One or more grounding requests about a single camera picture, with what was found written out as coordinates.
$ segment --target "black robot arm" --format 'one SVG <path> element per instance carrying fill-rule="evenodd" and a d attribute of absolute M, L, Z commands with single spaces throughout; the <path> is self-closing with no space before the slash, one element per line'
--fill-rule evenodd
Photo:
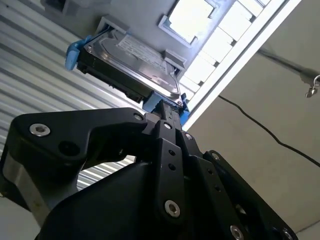
<path fill-rule="evenodd" d="M 86 168 L 134 163 L 77 190 Z M 2 194 L 31 211 L 37 240 L 297 240 L 216 151 L 202 154 L 161 101 L 131 108 L 26 114 L 11 123 Z"/>

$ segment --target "hard drive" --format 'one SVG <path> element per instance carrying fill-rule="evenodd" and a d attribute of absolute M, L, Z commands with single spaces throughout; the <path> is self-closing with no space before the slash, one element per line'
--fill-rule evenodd
<path fill-rule="evenodd" d="M 80 51 L 77 68 L 124 92 L 136 102 L 151 93 L 182 106 L 177 69 L 151 47 L 130 34 L 112 29 Z"/>

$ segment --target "metal frame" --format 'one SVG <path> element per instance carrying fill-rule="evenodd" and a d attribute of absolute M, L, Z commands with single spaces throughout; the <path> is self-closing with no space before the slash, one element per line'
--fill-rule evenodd
<path fill-rule="evenodd" d="M 301 0 L 285 0 L 284 2 L 272 0 L 269 2 L 245 35 L 189 102 L 188 107 L 191 114 L 183 125 L 185 131 L 190 129 L 300 2 Z"/>

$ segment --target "hard drive label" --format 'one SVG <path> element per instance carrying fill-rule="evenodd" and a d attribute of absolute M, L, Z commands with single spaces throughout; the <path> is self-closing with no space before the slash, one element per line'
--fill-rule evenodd
<path fill-rule="evenodd" d="M 154 68 L 168 74 L 167 62 L 164 61 L 161 54 L 152 48 L 146 46 L 130 35 L 126 35 L 118 44 L 118 47 L 124 51 L 131 53 L 137 58 L 145 61 Z"/>

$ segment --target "corrugated metal wall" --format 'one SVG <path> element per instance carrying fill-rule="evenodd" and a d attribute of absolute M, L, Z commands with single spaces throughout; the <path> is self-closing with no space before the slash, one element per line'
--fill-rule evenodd
<path fill-rule="evenodd" d="M 65 52 L 78 40 L 18 0 L 0 0 L 0 155 L 12 119 L 21 114 L 118 107 L 142 111 L 107 84 L 64 68 Z M 83 171 L 78 186 L 84 188 L 132 160 Z"/>

